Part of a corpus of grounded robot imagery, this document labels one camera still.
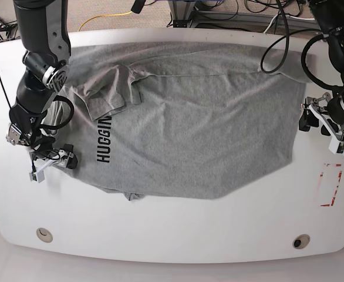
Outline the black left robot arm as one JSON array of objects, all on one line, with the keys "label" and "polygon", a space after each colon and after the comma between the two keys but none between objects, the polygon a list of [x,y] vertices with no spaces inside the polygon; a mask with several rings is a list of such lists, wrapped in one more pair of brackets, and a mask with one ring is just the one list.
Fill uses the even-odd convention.
[{"label": "black left robot arm", "polygon": [[[323,135],[328,136],[333,132],[339,140],[344,141],[344,1],[308,1],[308,6],[321,33],[305,45],[301,54],[301,64],[308,78],[327,91],[322,96],[327,104],[320,106],[319,98],[305,98],[299,130],[307,132],[311,127],[320,127]],[[308,50],[321,40],[328,44],[329,60],[339,72],[342,86],[329,85],[321,81],[307,67]]]}]

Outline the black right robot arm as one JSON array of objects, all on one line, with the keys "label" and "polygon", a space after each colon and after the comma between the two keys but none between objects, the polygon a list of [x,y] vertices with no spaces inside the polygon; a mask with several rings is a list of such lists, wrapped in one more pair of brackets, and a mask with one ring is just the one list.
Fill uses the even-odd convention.
[{"label": "black right robot arm", "polygon": [[[68,74],[71,44],[67,30],[67,1],[14,1],[16,19],[26,53],[25,73],[18,85],[15,104],[9,110],[11,121],[7,141],[31,149],[31,159],[48,160],[75,169],[78,160],[72,145],[57,150],[54,137],[43,132],[65,127],[74,114],[72,102],[59,92]],[[54,102],[68,105],[68,117],[57,125],[42,121]]]}]

